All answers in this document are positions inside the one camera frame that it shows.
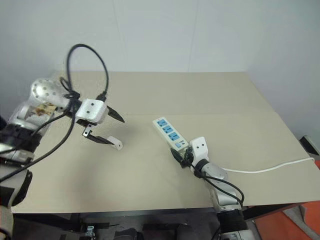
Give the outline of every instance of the floor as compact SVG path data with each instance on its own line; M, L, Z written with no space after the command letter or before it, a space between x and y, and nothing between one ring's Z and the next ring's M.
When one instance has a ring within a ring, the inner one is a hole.
M219 227L217 216L214 212L189 212L176 214L153 214L131 216L105 216L94 218L95 222L109 222L108 229L96 231L97 240L113 240L115 231L135 228L142 232L144 224L188 224L199 240L210 240L213 233ZM259 233L252 222L248 222L256 240L260 240ZM16 219L13 230L13 240L79 240L84 234L60 230L56 227L47 226L21 219ZM145 240L173 240L173 231L144 231Z

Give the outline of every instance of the power strip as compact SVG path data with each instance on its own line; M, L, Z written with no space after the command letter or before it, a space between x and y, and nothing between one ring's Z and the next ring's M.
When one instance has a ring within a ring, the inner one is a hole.
M163 116L152 121L154 127L169 146L180 154L189 146L188 141L172 126L172 124Z

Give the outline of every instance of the beige tabletop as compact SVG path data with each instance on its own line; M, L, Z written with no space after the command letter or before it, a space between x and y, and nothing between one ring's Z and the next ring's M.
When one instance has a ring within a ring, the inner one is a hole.
M95 98L103 72L75 72L76 90ZM308 154L242 72L112 72L108 105L125 123L107 117L93 130L123 149L94 143L76 126L66 143L33 166L33 179L16 213L83 213L212 207L208 186L182 169L152 126L165 116L187 139L204 136L209 158L223 168L255 171ZM36 156L64 136L70 119L55 122ZM244 205L320 200L320 171L310 160L257 173L229 172Z

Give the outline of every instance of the white cable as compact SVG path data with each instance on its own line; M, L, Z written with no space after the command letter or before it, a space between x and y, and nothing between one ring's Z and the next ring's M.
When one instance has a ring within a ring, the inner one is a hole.
M315 161L315 159L313 157L308 157L308 158L304 158L304 159L300 159L300 160L284 162L284 163L281 163L281 164L279 164L277 166L273 166L273 167L262 169L262 170L258 170L258 171L242 171L242 170L234 170L234 169L229 169L229 168L222 168L222 169L227 171L227 172L234 172L234 173L259 174L259 173L264 173L264 172L268 172L268 171L271 171L271 170L275 170L275 169L281 168L281 167L283 167L285 165L297 164L297 163L301 163L301 162L308 161L308 160L313 160L313 162Z

